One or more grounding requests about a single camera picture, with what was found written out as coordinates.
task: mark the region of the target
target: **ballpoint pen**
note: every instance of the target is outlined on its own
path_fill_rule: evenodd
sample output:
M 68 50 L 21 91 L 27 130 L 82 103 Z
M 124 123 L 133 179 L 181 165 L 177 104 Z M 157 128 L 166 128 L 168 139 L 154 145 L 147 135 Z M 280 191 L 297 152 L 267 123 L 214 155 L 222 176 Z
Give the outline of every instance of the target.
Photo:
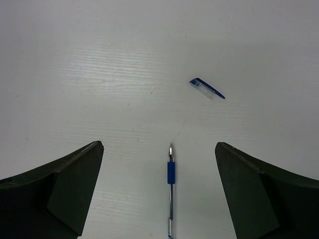
M 168 218 L 168 239 L 173 239 L 173 196 L 175 184 L 175 160 L 173 145 L 169 146 L 167 162 L 167 183 L 169 184 L 169 218 Z

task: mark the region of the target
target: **wood grain surface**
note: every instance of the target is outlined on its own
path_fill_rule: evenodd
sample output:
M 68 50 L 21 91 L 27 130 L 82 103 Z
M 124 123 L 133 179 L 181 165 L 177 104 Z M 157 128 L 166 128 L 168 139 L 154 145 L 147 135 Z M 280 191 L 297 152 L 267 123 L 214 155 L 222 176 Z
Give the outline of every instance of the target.
M 93 141 L 83 239 L 234 239 L 214 147 L 319 179 L 317 0 L 3 0 L 0 178 Z M 226 100 L 188 81 L 200 77 Z

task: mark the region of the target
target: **pen grip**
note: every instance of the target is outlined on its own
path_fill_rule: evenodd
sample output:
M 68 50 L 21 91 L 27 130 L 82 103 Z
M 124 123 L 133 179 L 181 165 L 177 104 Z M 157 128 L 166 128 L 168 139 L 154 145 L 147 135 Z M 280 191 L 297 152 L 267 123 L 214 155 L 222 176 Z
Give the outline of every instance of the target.
M 167 162 L 167 183 L 175 184 L 175 162 Z

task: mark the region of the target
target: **black object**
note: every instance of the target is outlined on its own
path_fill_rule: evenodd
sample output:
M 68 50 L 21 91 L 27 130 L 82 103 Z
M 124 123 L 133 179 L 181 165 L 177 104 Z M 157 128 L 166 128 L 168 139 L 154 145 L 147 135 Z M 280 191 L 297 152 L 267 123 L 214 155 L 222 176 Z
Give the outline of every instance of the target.
M 319 181 L 226 143 L 215 154 L 238 239 L 319 238 Z
M 96 141 L 53 162 L 0 180 L 0 239 L 82 235 L 103 145 Z

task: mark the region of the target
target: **white surface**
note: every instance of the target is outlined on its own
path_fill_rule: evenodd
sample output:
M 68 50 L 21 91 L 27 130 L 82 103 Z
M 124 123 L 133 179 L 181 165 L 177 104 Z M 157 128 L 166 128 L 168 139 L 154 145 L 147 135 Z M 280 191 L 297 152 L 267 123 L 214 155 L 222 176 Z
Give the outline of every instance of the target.
M 319 1 L 3 0 L 0 178 L 94 140 L 84 239 L 234 239 L 214 147 L 319 179 Z M 188 84 L 210 82 L 226 100 Z

